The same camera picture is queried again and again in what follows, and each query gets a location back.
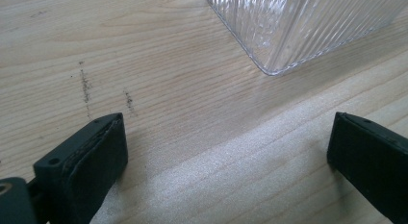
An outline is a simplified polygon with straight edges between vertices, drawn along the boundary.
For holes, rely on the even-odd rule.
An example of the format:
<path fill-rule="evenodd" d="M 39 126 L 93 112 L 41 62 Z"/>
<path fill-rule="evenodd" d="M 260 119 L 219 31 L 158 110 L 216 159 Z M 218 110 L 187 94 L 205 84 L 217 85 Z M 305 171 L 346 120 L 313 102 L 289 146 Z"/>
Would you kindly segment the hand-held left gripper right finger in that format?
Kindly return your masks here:
<path fill-rule="evenodd" d="M 408 138 L 338 112 L 327 161 L 394 224 L 408 224 Z"/>

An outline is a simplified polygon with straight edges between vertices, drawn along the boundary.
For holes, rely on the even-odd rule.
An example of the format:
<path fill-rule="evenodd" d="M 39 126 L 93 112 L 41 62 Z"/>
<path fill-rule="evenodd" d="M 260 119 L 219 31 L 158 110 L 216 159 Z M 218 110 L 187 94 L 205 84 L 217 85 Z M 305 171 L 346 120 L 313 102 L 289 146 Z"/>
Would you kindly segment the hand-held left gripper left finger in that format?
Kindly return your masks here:
<path fill-rule="evenodd" d="M 89 224 L 128 162 L 123 115 L 91 121 L 34 164 L 51 224 Z"/>

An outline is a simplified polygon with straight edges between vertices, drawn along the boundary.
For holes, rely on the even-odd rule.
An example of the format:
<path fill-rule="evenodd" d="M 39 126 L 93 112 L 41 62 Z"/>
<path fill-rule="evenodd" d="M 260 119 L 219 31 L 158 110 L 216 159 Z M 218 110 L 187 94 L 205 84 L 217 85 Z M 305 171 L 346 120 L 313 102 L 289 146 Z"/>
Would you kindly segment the clear ribbed plastic container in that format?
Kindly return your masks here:
<path fill-rule="evenodd" d="M 390 24 L 408 0 L 207 0 L 248 57 L 278 75 Z"/>

